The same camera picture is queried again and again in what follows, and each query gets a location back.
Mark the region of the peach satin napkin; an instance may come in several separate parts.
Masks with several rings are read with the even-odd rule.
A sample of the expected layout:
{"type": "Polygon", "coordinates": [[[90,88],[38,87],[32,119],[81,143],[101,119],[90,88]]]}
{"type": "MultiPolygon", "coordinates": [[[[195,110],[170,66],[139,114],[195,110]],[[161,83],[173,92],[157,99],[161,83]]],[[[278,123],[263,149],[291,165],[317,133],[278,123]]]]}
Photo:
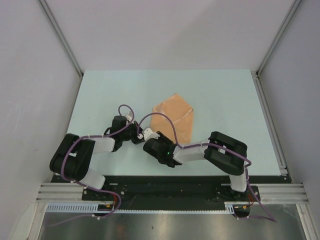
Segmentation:
{"type": "Polygon", "coordinates": [[[161,132],[174,143],[176,142],[172,125],[167,118],[172,121],[178,142],[188,144],[192,140],[194,109],[185,101],[182,96],[175,93],[166,100],[152,108],[155,113],[151,116],[150,128],[154,132],[161,132]]]}

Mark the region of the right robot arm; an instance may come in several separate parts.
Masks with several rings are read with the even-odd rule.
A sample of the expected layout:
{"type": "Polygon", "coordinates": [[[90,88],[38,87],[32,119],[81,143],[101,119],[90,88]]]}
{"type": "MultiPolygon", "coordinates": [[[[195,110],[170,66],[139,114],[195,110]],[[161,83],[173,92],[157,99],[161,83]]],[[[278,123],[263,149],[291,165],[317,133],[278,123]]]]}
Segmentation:
{"type": "Polygon", "coordinates": [[[221,132],[214,131],[208,139],[181,146],[158,132],[156,137],[146,140],[143,150],[160,164],[171,168],[206,160],[228,174],[230,194],[235,200],[242,201],[249,194],[246,168],[250,164],[247,159],[248,146],[221,132]]]}

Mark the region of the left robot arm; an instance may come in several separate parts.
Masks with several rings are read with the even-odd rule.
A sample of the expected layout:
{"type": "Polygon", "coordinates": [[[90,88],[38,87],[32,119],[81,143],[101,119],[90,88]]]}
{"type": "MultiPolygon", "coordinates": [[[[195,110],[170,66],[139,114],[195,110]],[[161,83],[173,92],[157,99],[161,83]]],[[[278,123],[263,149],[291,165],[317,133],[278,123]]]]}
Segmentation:
{"type": "Polygon", "coordinates": [[[93,194],[105,200],[110,196],[111,188],[105,184],[106,178],[102,174],[90,168],[92,156],[116,152],[123,142],[140,144],[144,141],[138,138],[142,131],[129,115],[117,115],[101,136],[81,139],[76,134],[68,133],[53,155],[49,169],[67,180],[93,188],[93,194]]]}

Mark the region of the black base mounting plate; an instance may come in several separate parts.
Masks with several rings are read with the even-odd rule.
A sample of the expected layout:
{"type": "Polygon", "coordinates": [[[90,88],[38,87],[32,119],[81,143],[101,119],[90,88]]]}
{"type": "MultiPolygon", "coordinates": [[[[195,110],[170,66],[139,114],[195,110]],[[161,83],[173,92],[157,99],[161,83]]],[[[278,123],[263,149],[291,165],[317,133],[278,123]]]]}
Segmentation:
{"type": "Polygon", "coordinates": [[[111,202],[115,192],[121,198],[121,210],[215,211],[226,202],[248,202],[254,194],[236,193],[228,176],[111,176],[103,189],[84,189],[83,201],[111,202]]]}

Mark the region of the aluminium frame rail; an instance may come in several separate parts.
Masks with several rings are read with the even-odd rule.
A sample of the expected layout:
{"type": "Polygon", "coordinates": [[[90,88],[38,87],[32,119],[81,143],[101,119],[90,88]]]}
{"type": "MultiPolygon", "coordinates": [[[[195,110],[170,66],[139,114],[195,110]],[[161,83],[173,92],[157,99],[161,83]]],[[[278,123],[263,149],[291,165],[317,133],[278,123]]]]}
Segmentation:
{"type": "Polygon", "coordinates": [[[266,94],[264,92],[261,80],[255,71],[251,71],[251,76],[262,108],[262,112],[270,135],[273,150],[275,152],[275,156],[278,162],[280,173],[282,176],[290,176],[286,157],[283,152],[283,148],[276,130],[276,126],[272,117],[269,104],[267,102],[266,94]]]}

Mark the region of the left aluminium corner post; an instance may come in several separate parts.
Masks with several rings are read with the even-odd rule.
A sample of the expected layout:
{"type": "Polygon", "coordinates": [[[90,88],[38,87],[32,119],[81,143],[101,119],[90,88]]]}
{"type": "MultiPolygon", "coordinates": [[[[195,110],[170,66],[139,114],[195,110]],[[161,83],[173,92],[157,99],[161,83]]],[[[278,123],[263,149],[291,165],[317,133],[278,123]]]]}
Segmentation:
{"type": "Polygon", "coordinates": [[[72,48],[71,48],[70,44],[68,43],[68,40],[65,37],[56,17],[54,16],[53,11],[51,10],[51,8],[48,4],[48,2],[46,0],[37,0],[36,2],[39,4],[44,16],[46,17],[50,27],[52,28],[53,33],[57,37],[58,42],[60,43],[68,60],[70,61],[71,65],[73,66],[77,75],[82,79],[84,76],[84,72],[82,71],[80,64],[77,61],[76,56],[75,56],[74,52],[72,51],[72,48]]]}

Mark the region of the aluminium corner post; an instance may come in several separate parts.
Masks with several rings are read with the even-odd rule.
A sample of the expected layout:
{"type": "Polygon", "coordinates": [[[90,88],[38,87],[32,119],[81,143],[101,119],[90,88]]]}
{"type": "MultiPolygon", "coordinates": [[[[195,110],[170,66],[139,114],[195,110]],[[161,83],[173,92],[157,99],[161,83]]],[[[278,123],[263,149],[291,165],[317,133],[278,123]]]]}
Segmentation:
{"type": "Polygon", "coordinates": [[[39,4],[44,16],[46,17],[50,27],[52,28],[53,33],[57,37],[58,42],[60,43],[68,60],[70,61],[71,65],[73,66],[77,75],[82,79],[84,76],[84,72],[82,71],[80,64],[77,61],[76,56],[75,56],[74,52],[72,51],[72,48],[71,48],[70,44],[68,43],[68,40],[65,37],[56,17],[54,16],[53,11],[51,10],[51,8],[48,4],[48,2],[46,0],[37,0],[36,2],[39,4]]]}
{"type": "Polygon", "coordinates": [[[277,32],[271,42],[271,45],[267,49],[267,52],[265,53],[257,70],[255,71],[255,74],[257,77],[261,76],[261,74],[263,73],[268,62],[271,60],[276,48],[278,47],[279,43],[281,42],[282,38],[284,37],[286,31],[288,30],[291,22],[293,21],[295,15],[297,14],[297,12],[303,2],[304,2],[304,0],[294,0],[292,2],[292,5],[290,6],[287,14],[285,15],[285,17],[279,27],[279,29],[277,30],[277,32]]]}

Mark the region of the right aluminium corner post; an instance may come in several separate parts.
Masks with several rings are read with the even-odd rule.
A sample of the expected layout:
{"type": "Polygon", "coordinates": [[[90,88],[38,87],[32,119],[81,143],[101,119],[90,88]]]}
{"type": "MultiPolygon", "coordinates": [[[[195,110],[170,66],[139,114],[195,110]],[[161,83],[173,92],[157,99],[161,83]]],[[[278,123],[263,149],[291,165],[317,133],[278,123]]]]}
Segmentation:
{"type": "Polygon", "coordinates": [[[257,70],[255,71],[255,74],[257,77],[261,76],[261,74],[263,73],[268,62],[271,60],[276,48],[278,47],[279,43],[281,42],[282,38],[284,37],[286,31],[288,30],[291,22],[293,21],[295,15],[297,14],[297,12],[303,2],[304,2],[304,0],[294,0],[292,2],[292,5],[290,6],[287,14],[285,15],[285,17],[279,27],[279,29],[277,30],[277,32],[271,42],[271,45],[267,49],[267,52],[265,53],[257,70]]]}

